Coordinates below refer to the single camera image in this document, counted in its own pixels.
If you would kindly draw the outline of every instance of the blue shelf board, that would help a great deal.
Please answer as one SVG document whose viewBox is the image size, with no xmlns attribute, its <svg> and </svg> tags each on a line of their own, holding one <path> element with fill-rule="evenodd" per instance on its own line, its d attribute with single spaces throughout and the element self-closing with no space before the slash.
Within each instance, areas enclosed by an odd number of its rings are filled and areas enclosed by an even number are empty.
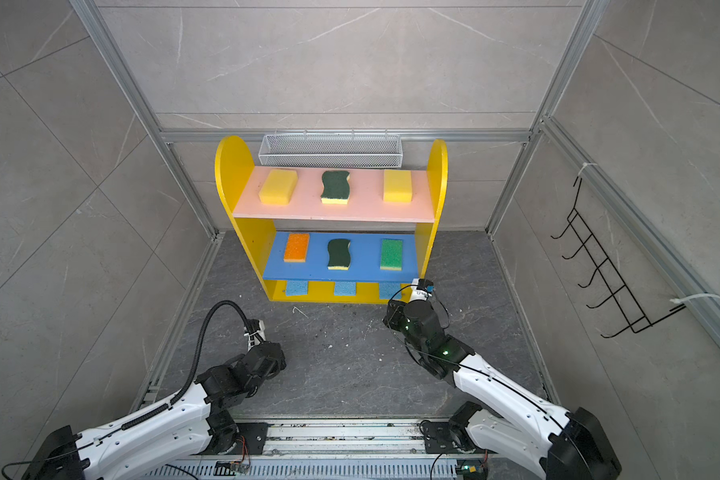
<svg viewBox="0 0 720 480">
<path fill-rule="evenodd" d="M 416 243 L 413 234 L 346 234 L 310 233 L 307 260 L 288 263 L 282 260 L 289 232 L 278 232 L 264 269 L 265 280 L 316 280 L 323 282 L 397 282 L 409 283 L 418 278 Z M 349 270 L 328 270 L 328 242 L 349 239 Z M 402 270 L 382 270 L 382 240 L 403 241 Z"/>
</svg>

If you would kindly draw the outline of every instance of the blue sponge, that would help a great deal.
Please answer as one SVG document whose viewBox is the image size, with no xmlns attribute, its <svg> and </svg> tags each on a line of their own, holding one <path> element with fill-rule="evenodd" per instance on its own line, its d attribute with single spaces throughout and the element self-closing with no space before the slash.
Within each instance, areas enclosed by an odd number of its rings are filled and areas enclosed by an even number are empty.
<svg viewBox="0 0 720 480">
<path fill-rule="evenodd" d="M 355 296 L 357 295 L 357 283 L 336 282 L 333 287 L 334 296 Z"/>
<path fill-rule="evenodd" d="M 400 283 L 379 283 L 378 284 L 378 298 L 381 300 L 389 300 L 392 298 L 392 295 L 394 295 L 394 292 L 397 292 L 400 290 Z M 402 292 L 398 292 L 397 295 L 394 295 L 395 300 L 400 300 L 402 298 Z"/>
<path fill-rule="evenodd" d="M 286 296 L 306 295 L 308 290 L 309 282 L 307 280 L 288 280 L 286 283 Z"/>
</svg>

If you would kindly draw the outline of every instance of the marble floor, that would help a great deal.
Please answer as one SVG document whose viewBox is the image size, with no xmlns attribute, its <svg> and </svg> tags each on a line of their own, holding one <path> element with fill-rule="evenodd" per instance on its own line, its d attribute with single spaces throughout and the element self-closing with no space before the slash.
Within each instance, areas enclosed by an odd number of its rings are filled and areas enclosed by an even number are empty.
<svg viewBox="0 0 720 480">
<path fill-rule="evenodd" d="M 485 234 L 441 232 L 428 278 L 451 312 L 448 332 L 493 366 L 544 396 L 499 263 Z M 287 369 L 233 411 L 239 416 L 450 416 L 470 396 L 413 363 L 382 324 L 384 306 L 268 302 L 240 242 L 228 234 L 163 380 L 160 396 L 186 378 L 202 319 L 219 300 L 264 320 Z M 245 351 L 242 322 L 222 308 L 206 332 L 200 368 Z"/>
</svg>

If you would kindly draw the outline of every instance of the white metal basket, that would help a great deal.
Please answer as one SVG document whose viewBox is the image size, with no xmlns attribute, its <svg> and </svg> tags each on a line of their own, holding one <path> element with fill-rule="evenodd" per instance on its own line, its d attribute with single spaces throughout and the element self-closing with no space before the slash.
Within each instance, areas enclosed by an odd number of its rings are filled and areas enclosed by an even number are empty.
<svg viewBox="0 0 720 480">
<path fill-rule="evenodd" d="M 259 160 L 268 167 L 400 168 L 403 146 L 396 134 L 270 134 Z"/>
</svg>

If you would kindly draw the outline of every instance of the pink shelf board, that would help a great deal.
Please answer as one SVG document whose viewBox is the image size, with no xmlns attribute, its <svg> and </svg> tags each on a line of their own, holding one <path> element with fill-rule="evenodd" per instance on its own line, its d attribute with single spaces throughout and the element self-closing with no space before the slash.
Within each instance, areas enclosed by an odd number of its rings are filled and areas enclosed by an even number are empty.
<svg viewBox="0 0 720 480">
<path fill-rule="evenodd" d="M 296 170 L 298 183 L 288 205 L 264 205 L 259 190 L 273 167 L 254 167 L 246 188 L 235 206 L 238 218 L 283 218 L 290 220 L 353 220 L 370 222 L 434 222 L 427 172 L 412 170 L 413 200 L 410 204 L 384 202 L 384 170 L 347 168 L 349 202 L 324 204 L 322 172 L 325 168 L 286 168 Z"/>
</svg>

